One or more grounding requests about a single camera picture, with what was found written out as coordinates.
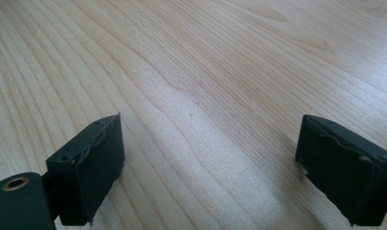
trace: wood grain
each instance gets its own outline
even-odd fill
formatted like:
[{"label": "wood grain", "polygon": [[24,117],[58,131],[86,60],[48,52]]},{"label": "wood grain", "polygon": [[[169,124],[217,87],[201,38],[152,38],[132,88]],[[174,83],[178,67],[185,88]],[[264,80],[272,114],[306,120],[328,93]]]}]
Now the wood grain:
[{"label": "wood grain", "polygon": [[0,180],[118,112],[120,179],[58,229],[349,229],[294,152],[303,114],[387,149],[387,0],[0,0]]}]

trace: round hole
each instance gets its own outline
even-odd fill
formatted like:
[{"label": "round hole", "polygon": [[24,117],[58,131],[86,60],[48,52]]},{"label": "round hole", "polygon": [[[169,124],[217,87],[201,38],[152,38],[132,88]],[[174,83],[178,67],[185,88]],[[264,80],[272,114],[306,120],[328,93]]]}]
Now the round hole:
[{"label": "round hole", "polygon": [[27,177],[15,178],[15,179],[10,180],[6,184],[4,184],[2,189],[5,192],[18,190],[18,189],[22,188],[23,186],[25,186],[27,183],[29,183],[29,181],[30,181],[30,179]]}]

